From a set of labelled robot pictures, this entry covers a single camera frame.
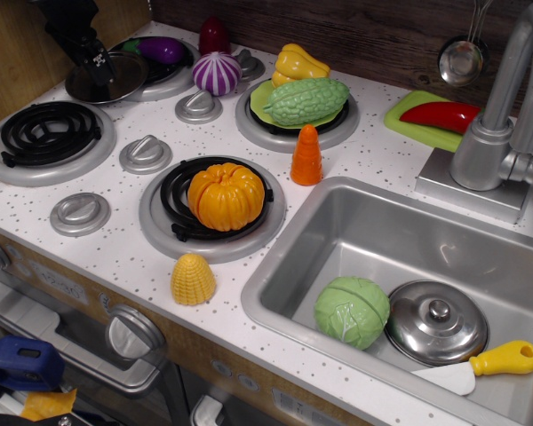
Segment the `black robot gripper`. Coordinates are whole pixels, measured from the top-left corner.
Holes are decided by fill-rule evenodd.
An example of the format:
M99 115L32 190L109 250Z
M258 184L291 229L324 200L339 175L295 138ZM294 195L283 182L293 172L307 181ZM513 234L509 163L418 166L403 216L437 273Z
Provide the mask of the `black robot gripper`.
M45 31L68 56L84 69L97 86L111 83L115 66L91 26L99 8L92 0L37 0L33 2L46 19Z

